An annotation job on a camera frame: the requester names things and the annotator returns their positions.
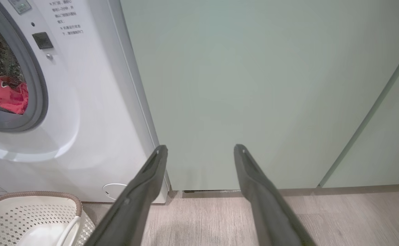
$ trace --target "washing machine door opening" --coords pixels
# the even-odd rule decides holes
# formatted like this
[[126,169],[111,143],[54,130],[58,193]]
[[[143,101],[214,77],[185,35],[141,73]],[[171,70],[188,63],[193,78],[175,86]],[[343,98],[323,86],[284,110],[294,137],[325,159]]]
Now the washing machine door opening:
[[34,128],[44,119],[47,108],[48,93],[40,65],[0,3],[0,131]]

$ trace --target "cabinet panel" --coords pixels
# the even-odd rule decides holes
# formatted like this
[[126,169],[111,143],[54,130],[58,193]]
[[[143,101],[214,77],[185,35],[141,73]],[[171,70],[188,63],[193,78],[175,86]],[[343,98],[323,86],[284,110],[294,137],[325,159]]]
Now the cabinet panel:
[[399,1],[121,3],[174,190],[315,187],[399,63]]
[[390,184],[399,184],[399,76],[323,187]]

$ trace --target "wooden floor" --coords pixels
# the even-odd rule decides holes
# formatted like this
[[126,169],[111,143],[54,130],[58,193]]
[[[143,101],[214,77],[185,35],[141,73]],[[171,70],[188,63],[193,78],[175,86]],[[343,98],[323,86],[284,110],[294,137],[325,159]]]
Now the wooden floor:
[[[399,186],[282,190],[319,246],[399,245]],[[258,245],[251,205],[240,192],[171,191],[152,205],[143,246]],[[84,204],[98,223],[109,204]]]

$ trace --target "basket rim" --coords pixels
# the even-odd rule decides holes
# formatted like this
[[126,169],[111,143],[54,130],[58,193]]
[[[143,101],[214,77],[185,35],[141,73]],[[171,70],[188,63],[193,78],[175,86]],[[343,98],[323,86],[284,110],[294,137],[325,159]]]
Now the basket rim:
[[5,195],[0,196],[0,201],[13,198],[13,197],[23,197],[23,196],[53,196],[53,197],[61,197],[68,198],[75,202],[76,204],[76,216],[81,217],[82,214],[82,203],[78,199],[77,196],[72,195],[70,193],[65,192],[55,192],[55,191],[23,191],[23,192],[13,192],[7,193]]

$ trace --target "laundry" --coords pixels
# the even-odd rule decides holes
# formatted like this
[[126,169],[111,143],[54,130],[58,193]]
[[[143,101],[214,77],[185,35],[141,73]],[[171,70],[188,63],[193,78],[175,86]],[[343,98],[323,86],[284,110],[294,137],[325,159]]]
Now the laundry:
[[10,76],[0,76],[0,106],[16,114],[24,114],[28,106],[26,83]]

